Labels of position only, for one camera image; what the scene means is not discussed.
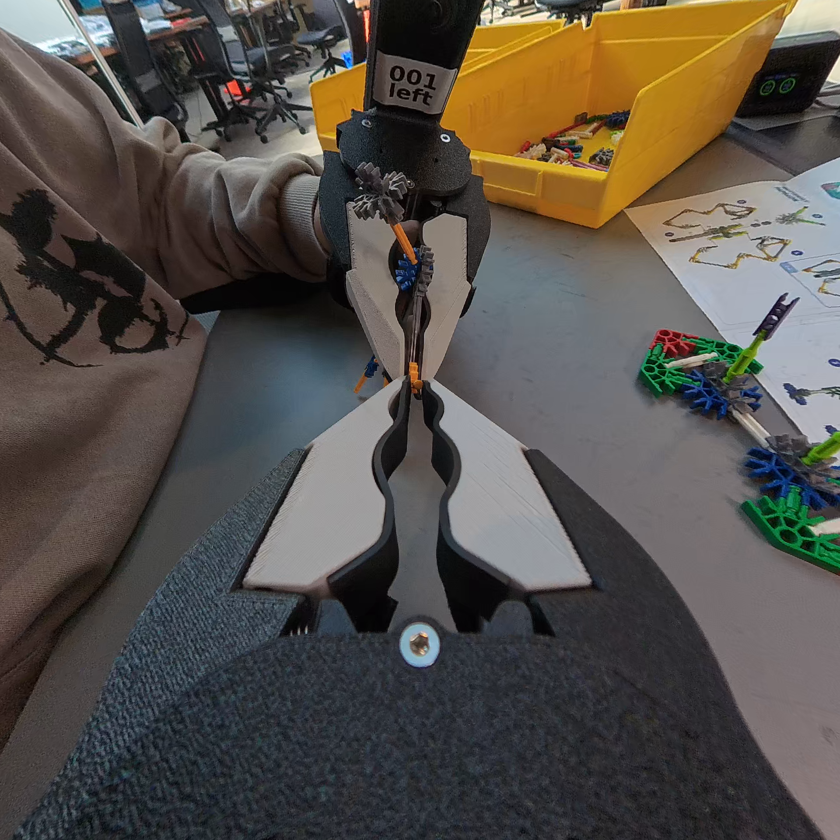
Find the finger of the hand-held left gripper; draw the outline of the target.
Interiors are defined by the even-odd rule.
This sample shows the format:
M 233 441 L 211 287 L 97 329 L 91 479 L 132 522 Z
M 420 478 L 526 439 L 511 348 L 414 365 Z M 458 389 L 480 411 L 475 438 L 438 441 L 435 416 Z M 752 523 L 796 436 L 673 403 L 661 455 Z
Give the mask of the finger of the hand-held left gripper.
M 400 290 L 389 264 L 396 237 L 387 222 L 359 219 L 351 203 L 346 207 L 351 268 L 345 290 L 374 356 L 391 379 L 400 379 L 406 370 L 406 339 L 396 316 Z
M 433 277 L 426 292 L 428 321 L 420 367 L 421 378 L 427 382 L 435 378 L 443 363 L 471 289 L 466 273 L 466 219 L 443 213 L 426 221 L 423 243 L 434 254 Z

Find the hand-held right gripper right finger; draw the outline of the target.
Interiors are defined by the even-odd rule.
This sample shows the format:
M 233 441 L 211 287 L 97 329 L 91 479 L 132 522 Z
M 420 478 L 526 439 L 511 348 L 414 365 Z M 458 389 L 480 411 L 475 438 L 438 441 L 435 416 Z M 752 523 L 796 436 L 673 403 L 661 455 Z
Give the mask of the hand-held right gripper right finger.
M 447 594 L 531 594 L 592 584 L 529 451 L 441 384 L 425 384 L 432 464 L 444 482 L 437 568 Z

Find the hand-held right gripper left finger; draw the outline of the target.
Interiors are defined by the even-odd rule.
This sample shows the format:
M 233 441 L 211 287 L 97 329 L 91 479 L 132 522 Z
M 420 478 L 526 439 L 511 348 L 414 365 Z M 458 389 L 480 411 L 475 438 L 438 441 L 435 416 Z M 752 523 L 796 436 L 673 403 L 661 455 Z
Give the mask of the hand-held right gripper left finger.
M 392 428 L 390 384 L 316 437 L 255 553 L 244 588 L 326 596 L 328 578 L 374 546 L 385 496 L 375 447 Z

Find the colourful toy rod model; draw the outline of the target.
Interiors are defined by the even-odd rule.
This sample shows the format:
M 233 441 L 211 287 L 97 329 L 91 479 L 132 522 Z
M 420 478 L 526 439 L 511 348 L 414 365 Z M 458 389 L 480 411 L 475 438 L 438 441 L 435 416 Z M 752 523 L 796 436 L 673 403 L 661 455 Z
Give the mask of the colourful toy rod model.
M 741 504 L 775 549 L 839 575 L 838 428 L 823 440 L 772 435 L 758 418 L 764 393 L 757 356 L 798 299 L 784 293 L 742 347 L 695 334 L 661 329 L 648 346 L 638 380 L 655 396 L 677 396 L 687 410 L 738 426 L 752 440 L 742 462 L 759 495 Z

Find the person's left forearm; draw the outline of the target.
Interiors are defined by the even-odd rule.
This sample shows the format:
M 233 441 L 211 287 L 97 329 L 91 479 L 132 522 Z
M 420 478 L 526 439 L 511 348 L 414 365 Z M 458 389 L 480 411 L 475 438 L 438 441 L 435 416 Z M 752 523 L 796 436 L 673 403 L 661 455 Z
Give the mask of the person's left forearm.
M 322 232 L 322 165 L 298 153 L 226 160 L 179 141 L 154 118 L 145 129 L 123 125 L 136 185 L 120 176 L 136 220 L 121 222 L 120 249 L 176 299 L 232 280 L 288 275 L 325 281 L 330 246 Z

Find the yellow plastic bin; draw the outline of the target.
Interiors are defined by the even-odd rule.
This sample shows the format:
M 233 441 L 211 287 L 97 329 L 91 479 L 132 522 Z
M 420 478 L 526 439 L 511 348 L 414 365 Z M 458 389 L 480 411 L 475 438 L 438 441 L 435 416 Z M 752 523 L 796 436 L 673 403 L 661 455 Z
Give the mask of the yellow plastic bin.
M 480 27 L 443 125 L 486 198 L 598 228 L 729 125 L 795 2 L 720 2 Z M 629 110 L 608 171 L 523 161 L 586 112 Z
M 562 26 L 560 20 L 546 19 L 477 27 L 467 48 L 458 80 L 524 46 L 530 40 L 553 34 Z M 350 119 L 353 110 L 364 110 L 364 87 L 365 64 L 313 82 L 310 86 L 315 128 L 322 151 L 338 151 L 337 125 Z

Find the pile of toy building pieces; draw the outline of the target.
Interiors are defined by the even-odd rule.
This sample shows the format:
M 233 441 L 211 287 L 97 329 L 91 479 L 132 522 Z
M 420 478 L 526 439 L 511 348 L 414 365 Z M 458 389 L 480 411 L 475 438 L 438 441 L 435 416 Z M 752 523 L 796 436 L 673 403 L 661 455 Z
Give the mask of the pile of toy building pieces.
M 522 143 L 514 157 L 608 172 L 631 113 L 631 109 L 596 114 L 581 112 L 565 128 L 546 134 L 538 142 Z

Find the black office chair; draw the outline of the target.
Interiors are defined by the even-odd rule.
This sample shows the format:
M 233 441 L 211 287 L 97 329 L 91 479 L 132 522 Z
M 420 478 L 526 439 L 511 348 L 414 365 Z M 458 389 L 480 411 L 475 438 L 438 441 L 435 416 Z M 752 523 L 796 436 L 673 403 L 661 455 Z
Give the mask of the black office chair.
M 281 72 L 294 48 L 269 47 L 264 40 L 247 46 L 223 2 L 196 1 L 190 7 L 206 18 L 189 33 L 185 47 L 192 77 L 215 116 L 205 130 L 230 141 L 233 127 L 253 123 L 255 135 L 266 144 L 268 127 L 279 120 L 306 134 L 298 113 L 312 108 L 291 100 Z
M 182 142 L 186 132 L 187 113 L 171 86 L 161 74 L 140 16 L 129 2 L 102 2 L 104 13 L 114 33 L 129 84 L 149 117 L 161 117 L 175 126 Z

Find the white folded instruction booklet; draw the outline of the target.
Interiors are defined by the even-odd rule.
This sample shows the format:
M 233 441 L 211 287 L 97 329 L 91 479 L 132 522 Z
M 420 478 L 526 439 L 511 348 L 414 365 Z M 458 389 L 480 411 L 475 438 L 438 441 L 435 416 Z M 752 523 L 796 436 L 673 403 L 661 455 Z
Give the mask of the white folded instruction booklet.
M 759 350 L 759 381 L 811 441 L 838 429 L 838 161 L 626 215 L 730 343 L 749 345 L 782 294 L 799 300 Z

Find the black device with green display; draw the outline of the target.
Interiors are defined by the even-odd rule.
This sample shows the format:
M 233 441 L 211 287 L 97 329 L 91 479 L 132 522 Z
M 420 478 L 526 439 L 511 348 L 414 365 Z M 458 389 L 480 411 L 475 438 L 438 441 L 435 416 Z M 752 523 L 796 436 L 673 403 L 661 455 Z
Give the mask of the black device with green display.
M 796 113 L 813 105 L 839 56 L 832 30 L 778 37 L 736 111 L 737 119 Z

